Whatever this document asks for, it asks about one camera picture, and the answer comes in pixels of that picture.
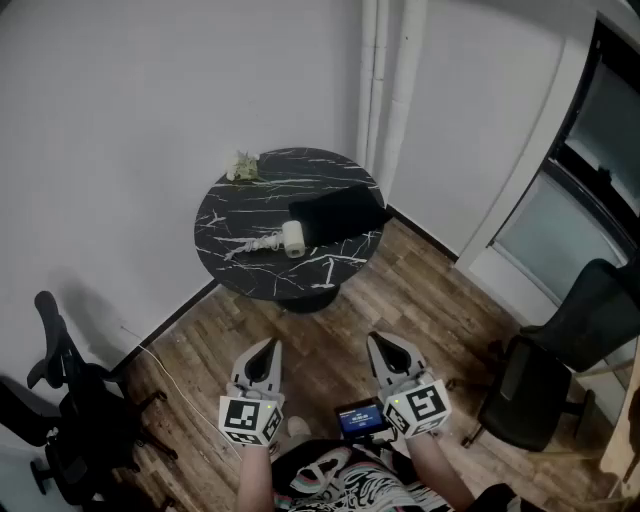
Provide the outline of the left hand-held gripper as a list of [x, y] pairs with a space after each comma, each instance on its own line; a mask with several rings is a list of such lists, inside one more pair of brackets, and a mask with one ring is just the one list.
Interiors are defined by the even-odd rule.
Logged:
[[269, 448], [284, 420], [279, 393], [282, 342], [265, 339], [234, 363], [226, 395], [220, 397], [218, 428], [231, 443]]

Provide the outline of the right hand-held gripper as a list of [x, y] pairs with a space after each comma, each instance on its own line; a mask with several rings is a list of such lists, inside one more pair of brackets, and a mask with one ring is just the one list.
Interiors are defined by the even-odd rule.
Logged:
[[389, 424], [405, 439], [441, 427], [452, 406], [443, 380], [425, 371], [417, 347], [392, 333], [369, 333], [366, 348]]

